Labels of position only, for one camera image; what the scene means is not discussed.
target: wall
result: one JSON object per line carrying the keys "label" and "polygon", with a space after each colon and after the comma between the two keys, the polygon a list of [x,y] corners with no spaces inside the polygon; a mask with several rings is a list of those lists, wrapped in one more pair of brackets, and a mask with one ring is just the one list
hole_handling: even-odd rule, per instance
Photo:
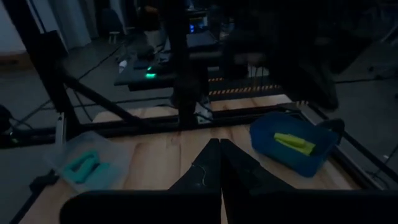
{"label": "wall", "polygon": [[98,29],[95,18],[95,5],[94,0],[80,0],[80,4],[85,6],[83,9],[83,14],[85,15],[86,24],[88,32],[90,33],[90,37],[97,38],[98,37]]}
{"label": "wall", "polygon": [[0,1],[0,54],[25,51],[25,46],[19,37],[2,1]]}
{"label": "wall", "polygon": [[[32,1],[36,6],[36,10],[39,13],[39,16],[43,22],[45,30],[47,32],[57,30],[58,34],[60,35],[60,37],[63,41],[63,44],[65,45],[64,36],[60,32],[60,28],[58,26],[57,20],[55,19],[54,12],[53,12],[52,8],[50,7],[49,0],[32,0]],[[41,33],[44,33],[43,27],[40,25],[39,19],[36,15],[35,11],[33,10],[33,7],[30,4],[30,1],[27,0],[27,3],[30,7],[30,11],[32,12],[34,19],[36,20],[37,26],[39,27]]]}
{"label": "wall", "polygon": [[83,47],[91,42],[78,0],[49,0],[57,14],[67,49]]}

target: desk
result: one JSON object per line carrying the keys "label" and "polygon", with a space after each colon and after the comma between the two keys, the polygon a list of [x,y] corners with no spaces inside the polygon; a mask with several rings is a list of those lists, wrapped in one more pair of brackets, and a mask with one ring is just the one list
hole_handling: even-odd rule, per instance
{"label": "desk", "polygon": [[[271,106],[291,102],[285,95],[263,96],[240,100],[212,102],[214,111]],[[129,110],[141,118],[177,114],[170,108],[141,108]],[[119,118],[109,112],[100,113],[95,122],[116,121]],[[348,174],[333,160],[329,159],[315,177],[309,179],[296,174],[289,168],[256,153],[251,147],[249,126],[199,129],[180,133],[149,134],[145,136],[112,139],[128,149],[134,150],[130,173],[120,185],[120,189],[161,190],[168,189],[191,166],[211,138],[228,138],[238,147],[257,159],[272,174],[297,189],[358,189]],[[62,205],[73,195],[73,190],[62,179],[44,189],[21,223],[58,223],[58,213]],[[221,212],[222,223],[226,223],[225,211]]]}
{"label": "desk", "polygon": [[[221,57],[220,47],[209,31],[199,34],[188,34],[187,45],[190,51],[190,60],[194,63],[212,67],[219,65]],[[168,63],[170,59],[170,42],[167,39],[165,47],[158,58],[162,59],[162,63]],[[116,77],[115,86],[128,85],[130,91],[148,90],[153,88],[172,87],[176,74],[168,73],[157,75],[156,78],[146,78],[146,69],[134,69],[134,63],[130,62],[126,68]]]}

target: clear plastic container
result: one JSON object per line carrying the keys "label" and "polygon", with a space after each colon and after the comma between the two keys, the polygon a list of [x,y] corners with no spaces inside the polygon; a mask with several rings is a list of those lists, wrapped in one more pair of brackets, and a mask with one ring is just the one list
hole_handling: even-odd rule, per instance
{"label": "clear plastic container", "polygon": [[[63,174],[65,167],[87,151],[96,151],[100,163],[108,163],[108,169],[102,170],[100,180],[77,184]],[[95,132],[83,133],[44,155],[45,161],[70,184],[78,193],[89,190],[121,189],[128,175],[133,149],[127,149],[113,143]]]}

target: chair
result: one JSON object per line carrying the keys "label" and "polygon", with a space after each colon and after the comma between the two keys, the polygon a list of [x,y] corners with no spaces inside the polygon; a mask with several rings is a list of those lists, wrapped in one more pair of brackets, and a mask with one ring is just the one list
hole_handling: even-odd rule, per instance
{"label": "chair", "polygon": [[118,14],[112,9],[103,9],[101,18],[104,30],[109,32],[109,43],[116,44],[117,36],[124,33]]}

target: yellow sponge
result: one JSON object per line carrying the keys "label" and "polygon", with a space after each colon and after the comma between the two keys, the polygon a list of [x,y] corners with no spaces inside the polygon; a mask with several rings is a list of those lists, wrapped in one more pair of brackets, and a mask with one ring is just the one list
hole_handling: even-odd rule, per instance
{"label": "yellow sponge", "polygon": [[291,149],[301,152],[306,156],[309,156],[313,151],[313,148],[315,147],[314,143],[308,142],[302,138],[298,138],[291,134],[275,133],[274,139],[277,142],[283,144],[284,146],[287,146]]}

